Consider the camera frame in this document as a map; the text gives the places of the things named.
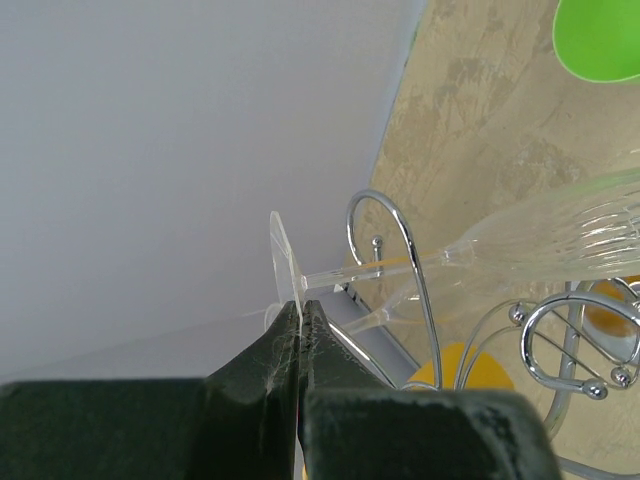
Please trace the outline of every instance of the stone surface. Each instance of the stone surface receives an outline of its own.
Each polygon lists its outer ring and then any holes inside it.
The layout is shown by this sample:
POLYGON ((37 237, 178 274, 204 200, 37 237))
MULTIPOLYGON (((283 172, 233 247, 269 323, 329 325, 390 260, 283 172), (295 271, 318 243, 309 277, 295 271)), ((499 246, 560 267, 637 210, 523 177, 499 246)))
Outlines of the stone surface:
MULTIPOLYGON (((429 3, 371 180, 405 213, 421 251, 448 245, 483 217, 537 192, 635 166, 626 154, 640 149, 640 89, 589 84, 567 73, 552 45, 556 6, 554 0, 429 3)), ((384 236, 386 258, 404 254, 390 216, 369 202, 357 225, 363 251, 371 250, 374 234, 384 236)), ((379 306, 406 279, 358 289, 379 306)), ((519 290, 542 298, 558 288, 519 290)), ((477 319, 504 295, 465 300, 468 316, 477 319)), ((448 334, 468 332, 464 320, 448 334)), ((416 358, 428 360, 423 327, 393 331, 416 358)), ((495 355, 544 412, 550 394, 522 369, 515 338, 506 336, 495 355)), ((603 403, 574 399, 556 449, 601 468, 640 471, 638 399, 637 388, 603 403)))

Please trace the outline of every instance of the dish rack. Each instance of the dish rack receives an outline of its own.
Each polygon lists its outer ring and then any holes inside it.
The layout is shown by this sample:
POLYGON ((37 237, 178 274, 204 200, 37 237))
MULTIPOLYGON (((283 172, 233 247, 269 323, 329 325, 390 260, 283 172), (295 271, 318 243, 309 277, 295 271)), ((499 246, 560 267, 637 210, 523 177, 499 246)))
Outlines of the dish rack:
MULTIPOLYGON (((432 363, 434 366, 433 384, 424 382, 407 382, 404 385, 395 385, 401 390, 424 388, 429 390, 440 390, 443 388, 441 373, 441 345, 436 331, 431 301, 429 298, 428 278, 425 279, 420 258, 416 249, 415 239, 411 228, 400 209, 384 194, 374 190, 363 190, 351 199, 347 211, 347 240, 355 262, 363 265, 365 262, 355 240, 355 213, 358 205, 365 199, 379 202, 393 217, 400 229, 404 246, 407 251, 411 271, 417 285, 417 297, 425 321, 429 345, 431 350, 432 363)), ((382 260, 382 237, 374 236, 372 240, 374 260, 382 260)), ((552 390, 553 400, 551 406, 544 416, 544 424, 550 438, 553 438, 561 430, 565 417, 570 406, 572 395, 584 395, 587 398, 603 402, 609 397, 611 391, 628 392, 632 389, 638 379, 640 372, 640 284, 628 283, 622 278, 610 278, 600 281, 588 282, 567 282, 564 291, 535 302, 527 299, 512 299, 502 302, 490 309, 476 323, 469 338, 465 341, 464 353, 457 366, 454 388, 465 388, 469 372, 473 367, 478 355, 486 350, 496 338, 508 331, 519 331, 519 354, 523 368, 530 376, 546 389, 552 390), (623 300, 617 300, 611 296, 593 291, 595 287, 602 283, 608 283, 616 291, 620 292, 623 300), (586 328, 585 310, 587 308, 603 309, 615 315, 638 334, 634 343, 628 351, 621 355, 612 351, 603 344, 597 335, 586 328), (479 332, 486 326, 489 319, 496 315, 503 315, 505 326, 492 332, 482 341, 475 352, 472 353, 472 345, 476 341, 479 332), (560 322, 564 328, 564 339, 562 343, 556 342, 547 336, 540 329, 543 319, 551 318, 552 321, 560 322), (549 373, 540 364, 540 358, 536 355, 534 339, 540 339, 547 345, 557 349, 560 353, 560 364, 557 374, 549 373), (610 371, 601 373, 583 361, 579 354, 581 343, 588 344, 593 348, 608 364, 610 371), (587 372, 586 378, 577 377, 577 367, 587 372)), ((354 342, 339 327, 334 330, 339 336, 349 342, 354 342)), ((370 363, 376 366, 375 359, 369 359, 370 363)), ((384 368, 376 368, 383 373, 384 368)), ((583 463, 579 463, 568 458, 558 457, 561 468, 568 473, 586 479, 599 480, 631 480, 640 478, 640 473, 620 474, 607 472, 594 468, 583 463)))

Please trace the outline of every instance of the yellow object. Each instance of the yellow object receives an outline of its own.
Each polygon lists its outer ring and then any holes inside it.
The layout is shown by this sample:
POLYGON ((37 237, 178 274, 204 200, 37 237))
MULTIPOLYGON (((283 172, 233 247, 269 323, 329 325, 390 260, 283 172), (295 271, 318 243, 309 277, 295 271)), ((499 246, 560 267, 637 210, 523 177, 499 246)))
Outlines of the yellow object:
MULTIPOLYGON (((467 356, 467 363, 476 351, 471 347, 467 356)), ((442 384, 444 388, 452 389, 458 362, 462 358, 464 344, 453 343, 442 350, 442 384)), ((424 382, 433 385, 433 363, 428 362, 409 379, 410 382, 424 382)), ((488 353, 482 352, 471 369, 465 388, 500 388, 515 390, 513 382, 502 366, 488 353)))
MULTIPOLYGON (((627 277, 623 280, 628 284, 639 282, 640 275, 627 277)), ((610 282, 599 283, 593 287, 592 291, 608 295, 617 300, 624 300, 622 293, 620 293, 610 282)), ((591 325, 607 335, 611 335, 613 337, 629 337, 636 334, 631 323, 609 310, 605 310, 604 308, 587 307, 585 308, 585 315, 589 319, 591 325)))

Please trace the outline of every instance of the chrome wire holder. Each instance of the chrome wire holder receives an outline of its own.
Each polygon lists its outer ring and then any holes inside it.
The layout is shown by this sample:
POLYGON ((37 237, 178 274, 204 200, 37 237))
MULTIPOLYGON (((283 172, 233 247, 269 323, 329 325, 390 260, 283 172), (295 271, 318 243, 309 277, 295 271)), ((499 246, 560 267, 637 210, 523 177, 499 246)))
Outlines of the chrome wire holder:
MULTIPOLYGON (((400 390, 409 390, 414 388, 422 388, 428 390, 442 390, 442 358, 440 354, 440 344, 435 327, 435 320, 431 309, 431 302, 427 290, 426 280, 422 271, 422 265, 418 257, 415 246, 415 240, 409 224, 398 209, 398 207, 386 195, 375 190, 363 190, 356 193, 347 208, 347 239, 351 254, 358 265, 363 265, 364 261, 360 255, 360 251, 355 241, 355 214, 358 204, 364 199, 372 199, 381 203, 385 209, 393 216, 396 224, 400 228, 402 237, 407 249, 411 269, 416 280, 420 304, 425 320, 427 334, 431 346, 432 362, 434 366, 434 385, 423 382, 407 382, 400 390)), ((380 235, 375 235, 371 241, 373 246, 374 261, 382 260, 383 239, 380 235)), ((382 276, 383 267, 380 266, 378 276, 382 276)), ((535 304, 526 299, 511 300, 497 305, 485 314, 474 328, 470 338, 467 339, 465 350, 458 364, 458 369, 454 379, 454 388, 464 388, 469 376, 469 372, 473 367, 475 359, 481 351, 486 348, 494 338, 507 333, 509 331, 522 330, 520 338, 520 356, 525 368, 531 376, 542 386, 555 391, 555 395, 545 417, 544 423, 547 427, 549 436, 553 438, 561 428, 566 417, 572 393, 584 394, 594 400, 604 400, 609 389, 627 390, 635 384, 640 373, 640 333, 636 337, 635 348, 629 358, 623 359, 612 355, 594 339, 588 332, 582 328, 585 306, 595 306, 603 308, 614 313, 620 318, 625 319, 640 332, 640 295, 636 292, 632 285, 628 285, 621 278, 612 278, 609 281, 617 290, 622 292, 625 301, 621 302, 609 296, 591 292, 590 290, 598 282, 581 282, 577 289, 571 288, 571 283, 567 282, 565 291, 560 294, 551 295, 542 302, 535 304), (563 317, 556 311, 562 306, 569 307, 568 317, 563 317), (474 357, 467 364, 471 346, 475 341, 478 333, 488 320, 500 310, 508 307, 508 318, 511 320, 511 326, 505 326, 494 332, 477 348, 474 357), (554 318, 566 324, 565 336, 562 345, 548 338, 544 333, 538 331, 540 321, 548 314, 553 314, 554 318), (561 352, 560 368, 558 375, 551 375, 545 372, 539 365, 535 357, 535 349, 533 344, 534 337, 541 338, 551 344, 561 352), (607 360, 615 366, 610 372, 611 380, 605 377, 577 357, 580 340, 584 339, 596 351, 598 351, 607 360), (575 378, 576 366, 584 368, 591 377, 586 380, 578 380, 575 378)), ((558 457, 558 461, 562 469, 568 473, 580 476, 588 480, 632 480, 639 479, 640 474, 617 474, 599 470, 582 463, 558 457)))

